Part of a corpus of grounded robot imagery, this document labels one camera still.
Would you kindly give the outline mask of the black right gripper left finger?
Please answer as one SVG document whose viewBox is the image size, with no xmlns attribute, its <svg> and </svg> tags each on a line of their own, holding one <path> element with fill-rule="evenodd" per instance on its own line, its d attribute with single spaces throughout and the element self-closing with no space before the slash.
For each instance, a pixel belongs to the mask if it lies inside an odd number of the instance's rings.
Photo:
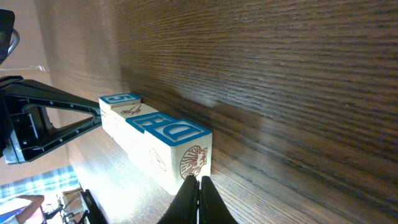
<svg viewBox="0 0 398 224">
<path fill-rule="evenodd" d="M 196 224 L 198 192 L 196 177 L 189 175 L 158 224 Z"/>
</svg>

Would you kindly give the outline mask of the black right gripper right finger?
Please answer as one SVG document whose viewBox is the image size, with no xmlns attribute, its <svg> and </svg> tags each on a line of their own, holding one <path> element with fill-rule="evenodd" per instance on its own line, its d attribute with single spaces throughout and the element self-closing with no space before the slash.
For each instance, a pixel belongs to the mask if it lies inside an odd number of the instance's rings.
<svg viewBox="0 0 398 224">
<path fill-rule="evenodd" d="M 199 224 L 238 224 L 208 176 L 201 178 Z"/>
</svg>

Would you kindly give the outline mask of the wooden block red letter D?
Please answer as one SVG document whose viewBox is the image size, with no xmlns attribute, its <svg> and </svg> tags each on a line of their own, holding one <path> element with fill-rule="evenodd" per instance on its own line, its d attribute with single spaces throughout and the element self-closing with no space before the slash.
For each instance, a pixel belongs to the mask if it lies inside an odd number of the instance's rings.
<svg viewBox="0 0 398 224">
<path fill-rule="evenodd" d="M 167 172 L 152 174 L 170 195 L 178 192 L 189 175 L 201 179 L 211 174 L 212 131 L 189 120 L 177 119 L 149 132 L 159 139 L 159 153 L 170 153 Z"/>
</svg>

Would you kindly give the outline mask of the wooden block letter H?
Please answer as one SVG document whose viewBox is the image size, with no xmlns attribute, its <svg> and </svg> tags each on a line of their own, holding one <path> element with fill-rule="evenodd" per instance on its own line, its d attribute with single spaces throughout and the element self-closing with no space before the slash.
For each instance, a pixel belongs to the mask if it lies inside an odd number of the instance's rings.
<svg viewBox="0 0 398 224">
<path fill-rule="evenodd" d="M 158 128 L 164 124 L 170 124 L 176 119 L 161 113 L 154 112 L 133 116 L 126 119 L 129 128 L 128 155 L 137 166 L 145 173 L 167 172 L 170 159 L 167 156 L 170 153 L 161 152 L 159 147 L 159 139 L 151 134 L 149 130 Z"/>
</svg>

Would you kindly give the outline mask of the wooden block number five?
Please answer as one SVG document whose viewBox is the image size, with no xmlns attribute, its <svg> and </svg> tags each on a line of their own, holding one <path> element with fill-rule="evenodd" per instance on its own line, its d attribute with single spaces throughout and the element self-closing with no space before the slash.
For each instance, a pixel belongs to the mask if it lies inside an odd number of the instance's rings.
<svg viewBox="0 0 398 224">
<path fill-rule="evenodd" d="M 119 93 L 115 95 L 107 95 L 99 97 L 99 107 L 101 110 L 101 121 L 103 129 L 110 135 L 113 136 L 114 129 L 118 124 L 114 120 L 115 115 L 112 115 L 112 109 L 120 106 L 133 105 L 141 103 L 141 98 L 132 93 Z"/>
</svg>

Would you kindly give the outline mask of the wooden block yellow side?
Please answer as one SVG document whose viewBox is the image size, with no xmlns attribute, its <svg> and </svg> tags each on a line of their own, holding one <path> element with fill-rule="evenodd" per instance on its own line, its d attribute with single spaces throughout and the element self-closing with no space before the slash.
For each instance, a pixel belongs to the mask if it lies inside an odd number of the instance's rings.
<svg viewBox="0 0 398 224">
<path fill-rule="evenodd" d="M 113 108 L 109 114 L 110 135 L 125 151 L 130 151 L 143 133 L 128 123 L 127 119 L 156 112 L 158 110 L 144 103 Z"/>
</svg>

